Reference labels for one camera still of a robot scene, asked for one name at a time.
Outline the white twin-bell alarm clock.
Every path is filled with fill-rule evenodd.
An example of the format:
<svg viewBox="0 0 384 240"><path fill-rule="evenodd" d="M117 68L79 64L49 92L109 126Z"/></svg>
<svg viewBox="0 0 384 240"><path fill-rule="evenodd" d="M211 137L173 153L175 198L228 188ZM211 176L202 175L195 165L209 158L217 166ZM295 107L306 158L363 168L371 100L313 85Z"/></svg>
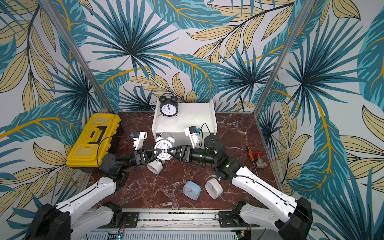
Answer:
<svg viewBox="0 0 384 240"><path fill-rule="evenodd" d="M159 137L156 138L155 142L155 149L162 150L157 156L158 160L163 164L165 161L170 161L172 156L167 150L175 147L175 138L170 133L161 133Z"/></svg>

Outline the black twin-bell alarm clock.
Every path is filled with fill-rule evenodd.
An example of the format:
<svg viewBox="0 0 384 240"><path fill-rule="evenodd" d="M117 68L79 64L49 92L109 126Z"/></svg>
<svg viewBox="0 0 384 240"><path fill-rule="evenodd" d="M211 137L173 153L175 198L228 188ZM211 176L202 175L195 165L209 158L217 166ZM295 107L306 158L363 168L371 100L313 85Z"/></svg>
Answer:
<svg viewBox="0 0 384 240"><path fill-rule="evenodd" d="M171 94L170 96L166 96L166 94L162 94L159 97L160 102L160 112L165 117L173 117L176 116L179 110L178 97L176 95Z"/></svg>

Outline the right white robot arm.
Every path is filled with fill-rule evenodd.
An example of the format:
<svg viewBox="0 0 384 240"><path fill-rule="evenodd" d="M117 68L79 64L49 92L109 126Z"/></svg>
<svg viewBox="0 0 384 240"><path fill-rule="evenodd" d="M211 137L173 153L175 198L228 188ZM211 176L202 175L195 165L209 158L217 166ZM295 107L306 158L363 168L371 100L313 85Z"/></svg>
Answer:
<svg viewBox="0 0 384 240"><path fill-rule="evenodd" d="M204 139L204 148L180 145L166 152L180 162L211 164L213 173L257 199L265 209L258 210L251 204L238 204L236 218L249 225L258 225L277 232L284 240L305 240L313 224L311 203L298 200L272 187L241 162L226 152L226 147L216 135Z"/></svg>

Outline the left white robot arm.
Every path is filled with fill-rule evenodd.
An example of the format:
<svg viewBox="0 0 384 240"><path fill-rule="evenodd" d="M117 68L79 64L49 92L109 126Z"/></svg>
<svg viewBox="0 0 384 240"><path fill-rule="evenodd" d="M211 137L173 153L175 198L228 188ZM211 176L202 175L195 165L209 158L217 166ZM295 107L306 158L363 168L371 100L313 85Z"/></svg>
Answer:
<svg viewBox="0 0 384 240"><path fill-rule="evenodd" d="M121 225L123 210L117 204L108 202L91 213L87 211L125 185L129 177L125 169L150 163L161 153L160 149L144 148L127 156L106 154L99 167L105 176L66 201L39 208L24 238L76 240L99 227Z"/></svg>

